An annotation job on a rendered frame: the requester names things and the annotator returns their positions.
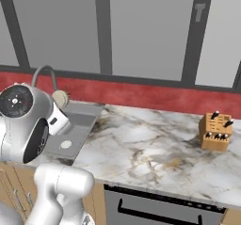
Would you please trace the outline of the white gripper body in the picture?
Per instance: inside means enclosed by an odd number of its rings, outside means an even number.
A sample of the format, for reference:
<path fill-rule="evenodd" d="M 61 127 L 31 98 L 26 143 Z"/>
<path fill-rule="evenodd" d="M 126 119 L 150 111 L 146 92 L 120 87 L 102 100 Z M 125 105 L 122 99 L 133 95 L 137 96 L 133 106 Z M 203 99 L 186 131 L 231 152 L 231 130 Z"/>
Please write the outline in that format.
<path fill-rule="evenodd" d="M 56 104 L 53 104 L 52 135 L 62 135 L 66 133 L 70 127 L 71 123 L 69 118 Z"/>

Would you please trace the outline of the grey sink basin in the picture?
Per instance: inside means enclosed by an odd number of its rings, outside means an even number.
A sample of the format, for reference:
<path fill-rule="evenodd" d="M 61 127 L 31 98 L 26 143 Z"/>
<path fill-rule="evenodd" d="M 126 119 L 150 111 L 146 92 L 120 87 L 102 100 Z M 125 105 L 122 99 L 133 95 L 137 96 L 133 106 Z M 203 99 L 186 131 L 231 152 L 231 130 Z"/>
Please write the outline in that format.
<path fill-rule="evenodd" d="M 50 136 L 43 153 L 55 159 L 74 160 L 103 109 L 103 104 L 70 101 L 64 112 L 71 127 L 62 135 Z"/>

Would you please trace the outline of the beige dish brush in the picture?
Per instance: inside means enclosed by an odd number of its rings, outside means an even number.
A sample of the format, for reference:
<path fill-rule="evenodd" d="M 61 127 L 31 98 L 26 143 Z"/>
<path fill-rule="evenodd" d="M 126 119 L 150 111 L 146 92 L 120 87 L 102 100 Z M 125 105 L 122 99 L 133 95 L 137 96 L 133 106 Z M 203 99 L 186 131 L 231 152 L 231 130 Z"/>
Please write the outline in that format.
<path fill-rule="evenodd" d="M 64 107 L 66 107 L 69 103 L 69 95 L 66 91 L 64 90 L 56 90 L 53 94 L 52 97 L 54 99 L 54 101 L 56 102 L 56 105 L 62 109 Z"/>

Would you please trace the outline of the grey curved tap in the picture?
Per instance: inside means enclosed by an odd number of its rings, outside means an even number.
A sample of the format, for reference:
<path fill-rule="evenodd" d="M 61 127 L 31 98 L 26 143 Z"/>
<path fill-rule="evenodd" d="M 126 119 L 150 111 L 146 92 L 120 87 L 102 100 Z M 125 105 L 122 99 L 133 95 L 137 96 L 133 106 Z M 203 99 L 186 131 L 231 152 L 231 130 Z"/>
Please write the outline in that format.
<path fill-rule="evenodd" d="M 44 70 L 47 70 L 50 73 L 50 75 L 52 77 L 54 90 L 58 90 L 55 70 L 49 65 L 44 65 L 44 66 L 38 67 L 36 69 L 36 71 L 34 72 L 33 77 L 32 77 L 31 86 L 35 87 L 37 85 L 39 75 Z"/>

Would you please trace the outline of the wooden cupboard door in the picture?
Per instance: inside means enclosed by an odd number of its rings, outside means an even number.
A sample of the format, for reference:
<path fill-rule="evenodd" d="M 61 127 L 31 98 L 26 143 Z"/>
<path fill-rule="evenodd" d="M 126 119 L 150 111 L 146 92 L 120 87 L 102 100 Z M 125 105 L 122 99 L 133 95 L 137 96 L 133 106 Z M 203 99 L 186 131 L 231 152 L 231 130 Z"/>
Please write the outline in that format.
<path fill-rule="evenodd" d="M 27 201 L 27 193 L 31 192 L 32 201 L 37 198 L 37 188 L 34 183 L 35 170 L 14 163 L 0 162 L 0 201 L 15 209 L 26 221 L 31 213 L 31 207 Z M 14 201 L 13 189 L 17 189 L 18 198 L 21 204 L 21 211 L 18 211 Z"/>

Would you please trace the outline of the wooden cupboard panel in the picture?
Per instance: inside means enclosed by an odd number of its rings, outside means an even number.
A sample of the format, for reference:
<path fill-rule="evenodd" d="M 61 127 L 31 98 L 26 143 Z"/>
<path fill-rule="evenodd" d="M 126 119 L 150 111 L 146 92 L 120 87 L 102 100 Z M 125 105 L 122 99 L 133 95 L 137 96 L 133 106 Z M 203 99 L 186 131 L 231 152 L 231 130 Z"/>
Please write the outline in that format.
<path fill-rule="evenodd" d="M 83 203 L 96 225 L 107 225 L 103 184 L 96 183 L 91 192 L 83 199 Z"/>

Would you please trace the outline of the dark-framed window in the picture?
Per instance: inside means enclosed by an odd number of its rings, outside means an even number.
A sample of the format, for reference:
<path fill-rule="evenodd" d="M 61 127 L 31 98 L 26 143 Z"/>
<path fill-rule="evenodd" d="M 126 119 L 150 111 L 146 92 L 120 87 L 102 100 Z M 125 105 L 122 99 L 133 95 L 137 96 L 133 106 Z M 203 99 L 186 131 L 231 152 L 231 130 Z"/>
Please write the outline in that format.
<path fill-rule="evenodd" d="M 196 23 L 195 5 L 204 4 Z M 0 0 L 13 46 L 1 72 L 241 93 L 198 78 L 211 0 Z"/>

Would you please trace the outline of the grey dishwasher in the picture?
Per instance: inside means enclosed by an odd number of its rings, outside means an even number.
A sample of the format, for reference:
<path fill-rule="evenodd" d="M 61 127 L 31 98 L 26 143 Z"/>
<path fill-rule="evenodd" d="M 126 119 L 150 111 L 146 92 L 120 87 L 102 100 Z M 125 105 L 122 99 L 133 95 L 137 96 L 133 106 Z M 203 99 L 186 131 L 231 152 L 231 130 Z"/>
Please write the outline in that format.
<path fill-rule="evenodd" d="M 172 225 L 141 217 L 133 217 L 118 212 L 119 200 L 122 206 L 141 212 L 171 217 L 197 223 L 202 216 L 202 225 L 219 225 L 225 208 L 176 199 L 144 191 L 136 191 L 118 186 L 104 185 L 107 225 Z"/>

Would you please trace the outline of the wooden knife block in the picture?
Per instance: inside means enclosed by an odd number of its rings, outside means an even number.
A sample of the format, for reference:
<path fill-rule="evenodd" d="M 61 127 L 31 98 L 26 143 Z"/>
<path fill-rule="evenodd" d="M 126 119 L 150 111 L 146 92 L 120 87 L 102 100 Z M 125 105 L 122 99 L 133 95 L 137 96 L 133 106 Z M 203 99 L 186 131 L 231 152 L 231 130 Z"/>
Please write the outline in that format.
<path fill-rule="evenodd" d="M 229 121 L 233 120 L 231 115 L 220 114 L 211 120 L 213 113 L 206 113 L 199 122 L 199 132 L 201 148 L 203 150 L 225 152 L 230 144 L 230 138 L 233 134 L 233 124 L 228 127 L 223 127 L 223 125 Z M 212 136 L 205 138 L 207 133 L 211 132 Z M 227 140 L 215 139 L 216 134 L 227 134 L 229 137 Z"/>

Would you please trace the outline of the grey window latch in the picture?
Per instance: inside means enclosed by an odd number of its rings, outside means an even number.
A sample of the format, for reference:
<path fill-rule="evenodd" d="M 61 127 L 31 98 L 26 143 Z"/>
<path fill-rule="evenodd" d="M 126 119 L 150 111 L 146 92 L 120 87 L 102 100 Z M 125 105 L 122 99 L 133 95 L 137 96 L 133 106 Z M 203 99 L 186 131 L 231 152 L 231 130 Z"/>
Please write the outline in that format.
<path fill-rule="evenodd" d="M 195 10 L 197 11 L 196 13 L 196 18 L 195 18 L 195 22 L 198 23 L 201 20 L 201 14 L 202 11 L 205 9 L 205 5 L 204 4 L 196 4 L 195 5 Z"/>

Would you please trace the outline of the wooden cupboard front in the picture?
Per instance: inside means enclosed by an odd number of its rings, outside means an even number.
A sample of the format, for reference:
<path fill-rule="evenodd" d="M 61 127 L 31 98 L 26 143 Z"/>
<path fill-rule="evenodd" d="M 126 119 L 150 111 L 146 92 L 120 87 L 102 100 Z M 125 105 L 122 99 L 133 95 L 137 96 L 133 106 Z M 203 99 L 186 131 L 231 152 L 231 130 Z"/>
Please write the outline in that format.
<path fill-rule="evenodd" d="M 241 211 L 227 209 L 220 221 L 220 225 L 241 225 Z"/>

